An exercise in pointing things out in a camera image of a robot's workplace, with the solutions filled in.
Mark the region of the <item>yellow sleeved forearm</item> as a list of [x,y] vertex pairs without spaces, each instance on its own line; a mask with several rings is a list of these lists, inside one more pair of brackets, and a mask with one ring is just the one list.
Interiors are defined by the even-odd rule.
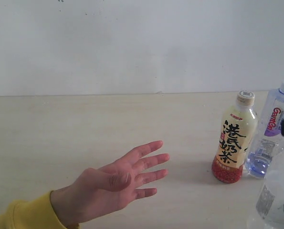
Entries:
[[79,229],[79,224],[64,226],[52,204],[51,192],[33,201],[16,200],[0,215],[0,229]]

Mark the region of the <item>bare open human hand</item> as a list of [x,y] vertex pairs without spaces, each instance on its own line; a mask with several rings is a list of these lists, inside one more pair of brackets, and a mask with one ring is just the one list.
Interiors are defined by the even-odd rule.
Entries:
[[162,141],[137,146],[111,164],[85,169],[71,185],[53,191],[50,201],[59,221],[68,228],[155,195],[156,188],[142,186],[168,174],[166,169],[145,171],[169,161],[169,154],[149,155],[162,146]]

